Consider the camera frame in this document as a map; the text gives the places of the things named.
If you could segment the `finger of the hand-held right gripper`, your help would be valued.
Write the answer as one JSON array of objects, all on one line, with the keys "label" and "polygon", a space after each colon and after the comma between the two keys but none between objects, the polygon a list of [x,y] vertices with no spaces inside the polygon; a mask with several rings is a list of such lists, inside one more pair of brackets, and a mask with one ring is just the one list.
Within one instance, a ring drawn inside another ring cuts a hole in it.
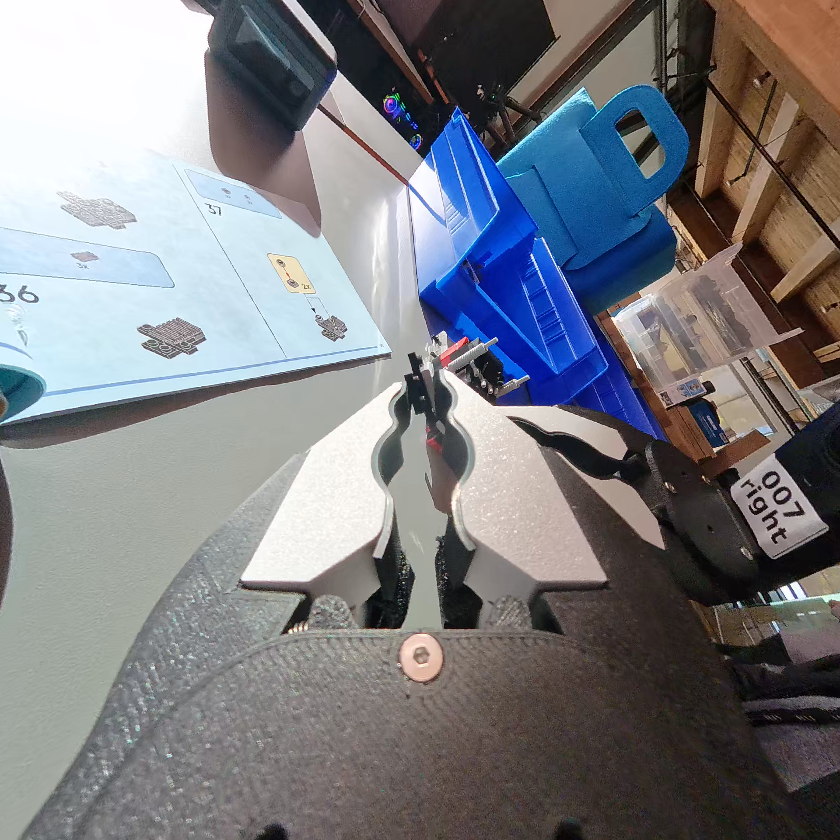
[{"label": "finger of the hand-held right gripper", "polygon": [[648,476],[645,452],[630,449],[617,430],[562,406],[510,406],[508,418],[539,446],[592,478]]},{"label": "finger of the hand-held right gripper", "polygon": [[560,462],[571,467],[573,472],[583,479],[583,482],[591,488],[599,498],[615,514],[622,518],[635,533],[649,544],[655,547],[664,547],[665,541],[660,529],[658,520],[653,512],[648,509],[643,499],[635,489],[622,483],[621,480],[598,479],[589,476],[581,469],[574,466],[566,457],[556,453]]}]

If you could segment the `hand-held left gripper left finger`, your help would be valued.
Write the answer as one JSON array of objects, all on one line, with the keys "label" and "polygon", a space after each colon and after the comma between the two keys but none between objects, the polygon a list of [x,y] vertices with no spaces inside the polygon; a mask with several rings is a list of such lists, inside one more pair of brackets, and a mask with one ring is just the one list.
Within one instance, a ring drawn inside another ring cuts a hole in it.
[{"label": "hand-held left gripper left finger", "polygon": [[343,599],[368,627],[403,625],[414,583],[390,484],[412,419],[389,385],[310,447],[241,574],[249,590]]}]

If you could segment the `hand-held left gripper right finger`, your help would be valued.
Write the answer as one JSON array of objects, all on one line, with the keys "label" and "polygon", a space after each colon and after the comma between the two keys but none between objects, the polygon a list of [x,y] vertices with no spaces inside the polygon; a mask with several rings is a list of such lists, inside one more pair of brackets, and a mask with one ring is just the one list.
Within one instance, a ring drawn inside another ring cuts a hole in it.
[{"label": "hand-held left gripper right finger", "polygon": [[430,494],[447,516],[435,572],[444,627],[561,627],[554,593],[595,591],[606,573],[538,441],[437,374]]}]

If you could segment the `toy brick truck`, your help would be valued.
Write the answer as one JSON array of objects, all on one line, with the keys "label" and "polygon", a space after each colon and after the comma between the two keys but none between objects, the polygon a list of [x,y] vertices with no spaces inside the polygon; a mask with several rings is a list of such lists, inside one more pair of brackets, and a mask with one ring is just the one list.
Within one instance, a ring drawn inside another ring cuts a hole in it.
[{"label": "toy brick truck", "polygon": [[433,336],[421,353],[411,353],[413,374],[421,384],[415,413],[426,417],[426,448],[429,455],[442,455],[445,437],[445,410],[438,407],[438,373],[448,371],[463,384],[496,406],[503,396],[529,381],[529,376],[506,378],[503,363],[494,353],[498,339],[452,341],[446,332]]}]

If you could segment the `black brick assembly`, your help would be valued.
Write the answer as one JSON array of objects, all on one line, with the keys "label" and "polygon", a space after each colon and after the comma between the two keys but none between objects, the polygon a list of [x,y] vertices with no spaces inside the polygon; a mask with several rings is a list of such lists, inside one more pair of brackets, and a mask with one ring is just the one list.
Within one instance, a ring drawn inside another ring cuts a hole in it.
[{"label": "black brick assembly", "polygon": [[410,372],[405,375],[408,403],[417,416],[424,416],[428,426],[437,422],[434,400],[434,372],[430,371],[415,352],[407,355]]}]

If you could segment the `blue plastic bin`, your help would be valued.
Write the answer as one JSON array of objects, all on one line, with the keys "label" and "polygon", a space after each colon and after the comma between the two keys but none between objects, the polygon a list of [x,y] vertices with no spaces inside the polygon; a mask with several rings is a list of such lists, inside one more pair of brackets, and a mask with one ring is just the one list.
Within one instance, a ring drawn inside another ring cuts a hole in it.
[{"label": "blue plastic bin", "polygon": [[579,392],[572,404],[611,415],[640,432],[666,440],[661,426],[640,399],[621,364],[607,365],[605,372]]},{"label": "blue plastic bin", "polygon": [[618,405],[592,322],[458,108],[410,179],[418,295],[453,339],[497,339],[530,403]]}]

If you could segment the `small blue printed box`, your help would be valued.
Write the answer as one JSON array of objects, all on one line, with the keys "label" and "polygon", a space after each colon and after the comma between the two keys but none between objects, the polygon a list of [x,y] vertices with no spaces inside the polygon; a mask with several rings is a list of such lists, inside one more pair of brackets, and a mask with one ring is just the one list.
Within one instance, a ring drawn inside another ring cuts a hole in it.
[{"label": "small blue printed box", "polygon": [[716,392],[711,381],[693,378],[678,384],[669,385],[656,391],[659,401],[666,410],[676,406],[687,406]]}]

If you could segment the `clear plastic storage box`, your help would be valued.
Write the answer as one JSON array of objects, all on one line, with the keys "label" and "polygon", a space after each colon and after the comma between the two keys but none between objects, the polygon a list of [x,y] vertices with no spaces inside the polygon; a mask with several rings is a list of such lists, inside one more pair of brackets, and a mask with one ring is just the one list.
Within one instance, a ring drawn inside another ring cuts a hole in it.
[{"label": "clear plastic storage box", "polygon": [[776,331],[732,266],[741,249],[742,243],[725,248],[613,315],[659,396],[802,333],[800,328]]}]

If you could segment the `black jacket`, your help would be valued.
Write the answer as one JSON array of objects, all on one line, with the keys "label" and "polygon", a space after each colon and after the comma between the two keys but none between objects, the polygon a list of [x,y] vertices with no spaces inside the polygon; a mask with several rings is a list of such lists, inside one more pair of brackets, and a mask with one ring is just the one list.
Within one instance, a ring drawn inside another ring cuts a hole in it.
[{"label": "black jacket", "polygon": [[796,663],[776,648],[714,643],[726,659],[730,681],[741,701],[797,697],[839,698],[839,655]]}]

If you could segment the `blue felt bag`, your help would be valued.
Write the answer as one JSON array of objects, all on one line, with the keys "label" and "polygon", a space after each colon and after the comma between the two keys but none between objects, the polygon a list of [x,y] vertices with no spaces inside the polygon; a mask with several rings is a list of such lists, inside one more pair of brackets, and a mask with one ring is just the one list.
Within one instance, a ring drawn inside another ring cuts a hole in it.
[{"label": "blue felt bag", "polygon": [[[665,161],[646,176],[617,124],[647,122]],[[497,163],[581,308],[598,314],[667,275],[676,235],[656,206],[682,173],[689,137],[665,96],[639,85],[597,109],[584,88]]]}]

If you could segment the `light blue instruction booklet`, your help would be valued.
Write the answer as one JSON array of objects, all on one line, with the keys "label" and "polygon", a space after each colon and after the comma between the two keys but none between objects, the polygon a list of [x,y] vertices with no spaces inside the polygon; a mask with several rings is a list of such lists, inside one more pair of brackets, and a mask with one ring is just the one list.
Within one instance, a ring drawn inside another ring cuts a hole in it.
[{"label": "light blue instruction booklet", "polygon": [[6,139],[1,217],[5,424],[391,352],[325,237],[194,164]]}]

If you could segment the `computer tower glowing fans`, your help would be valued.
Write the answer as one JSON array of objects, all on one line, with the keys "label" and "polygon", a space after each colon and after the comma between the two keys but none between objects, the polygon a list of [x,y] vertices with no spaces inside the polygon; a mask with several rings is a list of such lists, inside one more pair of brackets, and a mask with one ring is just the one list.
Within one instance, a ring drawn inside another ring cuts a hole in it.
[{"label": "computer tower glowing fans", "polygon": [[419,152],[424,145],[424,136],[417,121],[409,112],[406,102],[397,90],[393,89],[383,97],[382,111],[385,118],[390,121],[411,148]]}]

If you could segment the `grey cube-shaped device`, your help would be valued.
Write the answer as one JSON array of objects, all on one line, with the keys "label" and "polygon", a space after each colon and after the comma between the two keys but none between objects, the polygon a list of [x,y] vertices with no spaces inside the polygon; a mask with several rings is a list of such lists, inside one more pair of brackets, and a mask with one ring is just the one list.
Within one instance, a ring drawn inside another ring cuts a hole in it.
[{"label": "grey cube-shaped device", "polygon": [[215,2],[208,45],[291,132],[305,127],[339,71],[335,48],[296,1]]}]

